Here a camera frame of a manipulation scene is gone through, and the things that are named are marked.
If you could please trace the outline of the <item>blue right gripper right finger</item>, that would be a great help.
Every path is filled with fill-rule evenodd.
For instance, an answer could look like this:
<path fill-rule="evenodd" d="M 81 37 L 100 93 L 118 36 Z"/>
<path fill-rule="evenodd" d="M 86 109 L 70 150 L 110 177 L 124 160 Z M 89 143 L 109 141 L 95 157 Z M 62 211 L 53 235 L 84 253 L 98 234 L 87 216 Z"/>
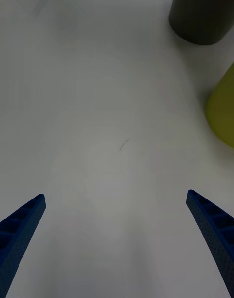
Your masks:
<path fill-rule="evenodd" d="M 234 218 L 194 190 L 187 192 L 186 204 L 234 297 Z"/>

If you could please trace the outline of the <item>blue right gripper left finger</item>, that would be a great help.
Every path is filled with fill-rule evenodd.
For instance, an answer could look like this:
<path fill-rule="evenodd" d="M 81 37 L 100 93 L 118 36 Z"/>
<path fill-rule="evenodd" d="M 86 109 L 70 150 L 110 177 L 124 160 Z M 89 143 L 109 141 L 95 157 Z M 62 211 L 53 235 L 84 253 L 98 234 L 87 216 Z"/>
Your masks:
<path fill-rule="evenodd" d="M 6 297 L 29 242 L 46 209 L 38 194 L 0 222 L 0 297 Z"/>

